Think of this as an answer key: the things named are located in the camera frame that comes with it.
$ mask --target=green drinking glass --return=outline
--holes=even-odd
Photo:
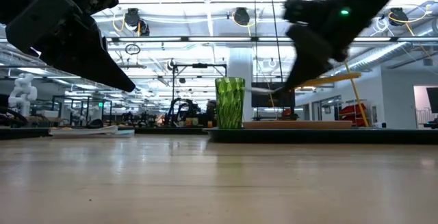
[[[216,112],[220,129],[242,128],[245,79],[221,77],[216,79]]]

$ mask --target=railing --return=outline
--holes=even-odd
[[[417,128],[424,129],[422,124],[425,124],[429,121],[433,121],[438,118],[438,114],[433,114],[430,108],[426,108],[423,110],[415,109],[415,114],[417,116]]]

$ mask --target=ceiling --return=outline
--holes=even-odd
[[[202,36],[218,38],[219,36],[239,37],[283,37],[290,24],[282,19],[284,0],[119,0],[120,4],[110,10],[104,10],[93,17],[101,28],[102,34],[108,38],[125,38],[126,42],[109,41],[109,54],[121,68],[132,78],[138,89],[134,93],[121,93],[117,90],[100,84],[85,82],[84,79],[73,78],[74,76],[54,71],[54,69],[32,69],[35,74],[52,76],[54,81],[66,87],[70,95],[80,95],[85,92],[103,91],[102,97],[113,99],[114,102],[141,105],[144,103],[149,110],[165,110],[172,99],[172,71],[169,71],[170,61],[175,64],[226,64],[230,58],[230,50],[233,48],[253,49],[253,74],[259,76],[259,81],[280,81],[275,76],[280,76],[279,59],[281,60],[282,74],[288,75],[295,58],[294,48],[290,42],[282,41],[277,50],[276,40],[259,43],[256,45],[250,41],[242,42],[168,42],[171,36]],[[250,27],[236,25],[232,14],[236,8],[246,8],[251,17]],[[411,23],[413,31],[435,18],[438,6],[434,0],[391,0],[382,14],[388,13],[392,7],[402,7],[410,20],[422,18]],[[140,16],[144,19],[151,30],[151,37],[158,38],[156,42],[136,42],[137,33],[123,26],[123,14],[128,8],[138,8]],[[410,36],[405,26],[387,26],[385,21],[378,18],[372,21],[372,26],[362,31],[360,36]],[[137,55],[129,55],[125,50],[128,45],[135,44],[140,49]],[[383,48],[387,44],[376,42],[357,42],[350,48],[350,58],[355,59],[370,49]],[[421,52],[414,50],[413,57],[419,57]],[[28,65],[37,64],[34,61],[25,61],[20,57],[11,55],[9,62]],[[399,55],[391,61],[386,61],[383,66],[392,66],[408,60],[407,55]],[[435,67],[424,66],[420,63],[405,64],[391,71],[401,71],[409,68],[437,71]],[[176,96],[194,99],[201,107],[205,106],[208,99],[215,98],[214,78],[224,74],[224,70],[207,68],[187,68],[179,73],[179,78],[184,78],[185,83],[176,79],[176,88],[179,91]]]

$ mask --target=wooden board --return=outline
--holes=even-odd
[[[351,121],[251,121],[246,129],[350,129]]]

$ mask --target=black platform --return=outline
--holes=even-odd
[[[39,138],[49,135],[49,128],[1,128],[0,140]]]
[[[212,142],[438,144],[437,130],[420,129],[204,129]]]
[[[119,130],[133,129],[132,127],[119,127]],[[207,132],[203,131],[203,128],[173,128],[173,127],[142,127],[134,128],[136,134],[178,134],[178,135],[206,135]]]

